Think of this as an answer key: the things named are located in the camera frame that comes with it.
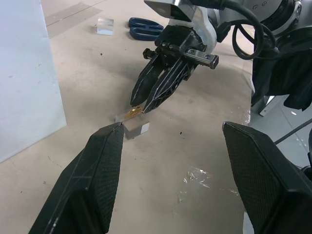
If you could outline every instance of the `small gold object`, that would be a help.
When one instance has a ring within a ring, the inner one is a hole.
[[[130,119],[130,118],[132,118],[134,116],[139,115],[141,113],[141,111],[142,111],[142,108],[140,106],[138,106],[138,107],[132,109],[131,111],[129,111],[127,114],[125,114],[124,118],[125,119]]]

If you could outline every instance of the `silver metal bar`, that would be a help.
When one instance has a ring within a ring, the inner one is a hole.
[[[184,57],[195,61],[196,63],[214,69],[219,63],[218,55],[209,55],[199,50],[190,49],[185,52]]]
[[[154,11],[165,18],[191,22],[196,6],[189,0],[144,0]]]

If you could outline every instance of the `screw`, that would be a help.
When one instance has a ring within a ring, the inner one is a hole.
[[[299,23],[299,20],[298,19],[294,19],[293,24],[294,25],[298,25],[298,23]]]
[[[301,13],[301,5],[299,5],[297,8],[297,14],[300,14],[300,13]]]

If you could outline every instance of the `black cable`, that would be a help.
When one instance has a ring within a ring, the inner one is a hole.
[[[255,51],[253,54],[247,55],[246,53],[243,53],[243,51],[239,48],[236,42],[236,34],[237,34],[238,27],[234,28],[232,44],[233,44],[233,49],[235,53],[237,54],[237,56],[239,56],[241,59],[244,59],[244,60],[251,60],[251,59],[258,57],[264,46],[264,31],[263,31],[262,24],[258,21],[254,13],[252,13],[246,7],[238,4],[237,2],[225,1],[223,6],[243,15],[247,19],[248,23],[252,25],[256,31],[257,40],[256,40]]]
[[[289,133],[287,133],[286,135],[284,135],[282,138],[278,139],[276,142],[274,142],[275,145],[281,143],[283,140],[287,139],[288,137],[290,137],[292,134],[298,132],[300,129],[304,128],[305,126],[309,125],[310,123],[312,123],[312,118],[309,119],[308,121],[304,122],[303,124],[301,124],[300,126],[296,127],[295,129],[293,129],[292,131],[290,131]]]
[[[243,26],[242,26],[242,24],[251,25],[247,20],[245,20],[245,19],[243,19],[243,20],[235,20],[235,21],[232,21],[232,22],[230,22],[230,23],[231,23],[231,25],[237,26],[238,29],[241,31],[241,33],[244,35],[244,37],[246,37],[247,40],[249,40],[252,44],[256,45],[255,39],[253,39],[253,37],[250,36],[250,35],[246,32],[246,30],[243,28]],[[264,46],[263,49],[264,49],[264,50],[268,50],[268,51],[269,51],[269,50],[273,50],[273,49],[276,47],[276,45],[277,45],[276,38],[275,38],[274,34],[272,33],[272,31],[271,31],[267,26],[265,26],[265,25],[262,24],[262,27],[263,27],[264,33],[267,34],[267,36],[268,36],[268,38],[269,38],[269,40],[270,40],[270,42],[271,42],[271,44],[270,44],[269,47],[266,48],[266,47]]]
[[[237,35],[237,30],[239,29],[242,34],[244,35],[244,37],[246,37],[252,44],[256,45],[256,40],[253,39],[243,28],[242,24],[248,24],[251,25],[251,23],[246,20],[246,19],[241,19],[241,20],[235,20],[230,22],[231,25],[235,25],[235,28],[233,30],[233,37],[232,37],[232,44],[233,44],[233,48],[235,48],[234,50],[239,51],[240,53],[244,54],[244,55],[248,55],[245,51],[243,51],[237,44],[236,41],[236,35]],[[270,46],[268,46],[267,48],[263,48],[264,50],[273,50],[276,47],[276,39],[274,34],[271,32],[270,29],[268,29],[268,27],[266,27],[265,25],[262,25],[264,32],[268,35],[268,38],[270,40]]]

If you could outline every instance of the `clear acrylic block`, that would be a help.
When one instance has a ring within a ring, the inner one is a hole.
[[[145,121],[141,120],[140,123],[137,123],[136,125],[134,125],[133,123],[130,123],[134,119],[131,119],[131,120],[123,123],[124,127],[125,127],[125,135],[124,136],[127,140],[131,140],[131,139],[147,132],[147,130],[150,127],[150,122],[147,120],[145,120]]]
[[[98,18],[97,20],[97,33],[103,35],[112,35],[114,27],[113,19]]]

